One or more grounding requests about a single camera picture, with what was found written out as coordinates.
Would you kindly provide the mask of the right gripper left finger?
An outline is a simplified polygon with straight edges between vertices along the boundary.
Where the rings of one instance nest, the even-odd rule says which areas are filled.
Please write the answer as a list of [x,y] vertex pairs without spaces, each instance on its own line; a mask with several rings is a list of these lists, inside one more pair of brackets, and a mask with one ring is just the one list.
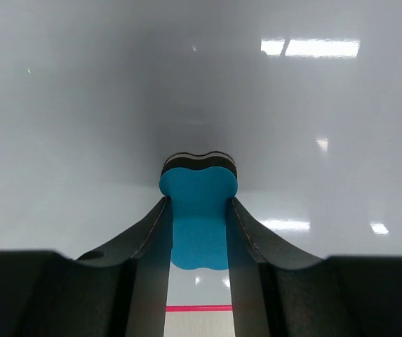
[[77,259],[0,251],[0,336],[162,336],[172,226],[164,197]]

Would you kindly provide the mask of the pink-framed whiteboard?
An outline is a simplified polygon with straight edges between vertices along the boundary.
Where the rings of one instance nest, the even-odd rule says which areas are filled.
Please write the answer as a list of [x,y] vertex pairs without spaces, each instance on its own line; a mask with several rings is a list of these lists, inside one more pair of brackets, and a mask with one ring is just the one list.
[[402,256],[402,1],[0,1],[0,253],[74,258],[211,151],[299,248]]

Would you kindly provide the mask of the blue whiteboard eraser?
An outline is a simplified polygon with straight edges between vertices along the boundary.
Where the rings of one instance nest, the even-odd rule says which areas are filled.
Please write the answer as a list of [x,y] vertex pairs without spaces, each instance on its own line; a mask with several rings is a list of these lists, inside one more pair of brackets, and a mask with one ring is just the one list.
[[238,191],[234,160],[224,152],[169,157],[159,178],[173,210],[171,262],[182,270],[228,268],[227,202]]

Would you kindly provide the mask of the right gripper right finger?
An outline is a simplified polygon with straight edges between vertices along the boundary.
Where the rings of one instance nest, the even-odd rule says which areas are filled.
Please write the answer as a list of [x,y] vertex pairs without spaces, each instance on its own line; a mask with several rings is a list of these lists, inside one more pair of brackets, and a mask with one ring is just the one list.
[[227,202],[237,336],[402,336],[402,256],[322,259]]

